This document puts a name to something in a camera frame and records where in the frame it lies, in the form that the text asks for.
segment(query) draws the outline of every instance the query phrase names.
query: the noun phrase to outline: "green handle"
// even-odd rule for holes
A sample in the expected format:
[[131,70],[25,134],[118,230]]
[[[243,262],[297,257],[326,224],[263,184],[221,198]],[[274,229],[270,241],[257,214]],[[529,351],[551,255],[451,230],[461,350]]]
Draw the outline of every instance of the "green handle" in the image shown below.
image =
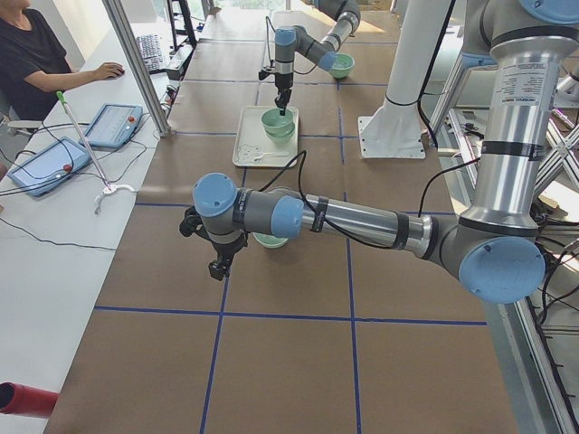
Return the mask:
[[64,95],[62,94],[61,91],[58,90],[58,91],[56,92],[56,96],[57,96],[58,100],[59,100],[62,104],[66,103],[66,101],[64,100]]

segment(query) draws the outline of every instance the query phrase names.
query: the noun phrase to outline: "person's hand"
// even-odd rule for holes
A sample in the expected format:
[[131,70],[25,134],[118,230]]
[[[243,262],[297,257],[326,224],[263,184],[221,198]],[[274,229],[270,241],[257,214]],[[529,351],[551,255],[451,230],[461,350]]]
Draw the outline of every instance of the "person's hand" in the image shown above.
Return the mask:
[[123,65],[115,63],[114,61],[103,63],[93,71],[95,80],[116,79],[124,73]]

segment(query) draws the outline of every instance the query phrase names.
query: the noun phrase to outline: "blue joint cap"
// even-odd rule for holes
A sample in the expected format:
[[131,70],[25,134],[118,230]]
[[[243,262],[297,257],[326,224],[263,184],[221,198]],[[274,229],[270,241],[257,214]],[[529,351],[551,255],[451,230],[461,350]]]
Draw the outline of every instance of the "blue joint cap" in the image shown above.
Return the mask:
[[319,60],[318,66],[324,71],[329,71],[334,66],[334,63],[336,63],[336,59],[337,59],[336,52],[327,52]]
[[491,66],[497,64],[497,61],[495,61],[492,57],[482,54],[470,54],[469,52],[461,52],[460,56],[462,56],[462,64],[466,68],[476,68],[477,66]]
[[545,260],[524,238],[499,237],[479,244],[460,264],[460,283],[491,303],[514,303],[530,295],[545,275]]
[[278,238],[298,238],[304,203],[291,196],[283,196],[271,214],[271,235]]
[[536,19],[551,24],[579,24],[577,0],[518,0]]
[[292,45],[297,41],[296,31],[290,27],[281,27],[275,31],[275,44],[281,46]]
[[229,210],[237,197],[237,186],[224,174],[208,174],[193,188],[195,209],[202,217],[216,217]]

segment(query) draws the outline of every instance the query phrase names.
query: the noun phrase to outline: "metallic robot link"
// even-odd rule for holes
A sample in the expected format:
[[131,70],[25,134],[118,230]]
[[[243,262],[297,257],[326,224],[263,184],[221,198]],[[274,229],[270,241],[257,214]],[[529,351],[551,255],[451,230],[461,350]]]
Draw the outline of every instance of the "metallic robot link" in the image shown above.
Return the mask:
[[444,267],[482,299],[511,303],[535,291],[545,263],[533,242],[536,224],[529,211],[559,63],[579,48],[573,2],[467,4],[463,51],[481,59],[490,53],[498,70],[474,201],[458,220],[415,218],[308,196],[312,211],[299,194],[238,189],[227,176],[209,174],[195,185],[195,208],[189,212],[199,222],[195,232],[206,235],[220,257],[223,249],[227,253],[226,260],[217,260],[222,273],[212,275],[228,275],[247,232],[295,238],[302,226],[335,232],[332,222],[342,234],[409,250]]
[[278,88],[275,104],[282,115],[285,115],[286,107],[290,103],[295,53],[298,52],[322,70],[329,71],[336,61],[336,52],[360,24],[360,11],[356,0],[319,0],[314,6],[336,21],[334,27],[321,42],[309,36],[306,29],[299,25],[277,29],[275,63],[264,67],[259,74],[260,80],[275,74],[275,86]]

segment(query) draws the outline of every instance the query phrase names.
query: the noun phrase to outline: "white table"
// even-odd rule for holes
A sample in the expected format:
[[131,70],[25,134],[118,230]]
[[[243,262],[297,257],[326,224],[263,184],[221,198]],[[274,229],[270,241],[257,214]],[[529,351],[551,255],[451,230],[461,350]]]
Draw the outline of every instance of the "white table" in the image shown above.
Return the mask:
[[[104,103],[140,104],[147,111],[112,30],[83,69],[95,69],[105,61],[122,63],[126,74],[118,80],[98,81],[66,92],[79,122],[90,122]],[[165,74],[156,74],[152,79],[160,97],[168,79]],[[60,104],[45,120],[46,125],[68,122]],[[78,139],[72,127],[54,134]],[[158,134],[152,119],[134,139],[143,145],[128,143],[101,163],[107,176],[115,179],[145,148],[119,181],[138,189],[157,146]],[[41,132],[27,149],[39,151],[53,141],[50,134]],[[98,156],[106,154],[97,151]],[[26,158],[28,156],[21,156],[17,162],[22,163]],[[89,165],[82,172],[96,173],[96,169]],[[14,187],[7,177],[0,183],[0,191]],[[38,199],[25,193],[0,197],[0,204],[5,207],[0,217],[42,239],[114,249],[119,244],[135,195],[120,191],[106,197],[100,215],[95,215],[94,199],[102,188],[100,179],[77,175]],[[0,382],[19,382],[59,391],[114,251],[53,246],[36,241],[3,222],[0,222],[0,246]],[[3,433],[40,433],[45,424],[46,420],[0,415]]]

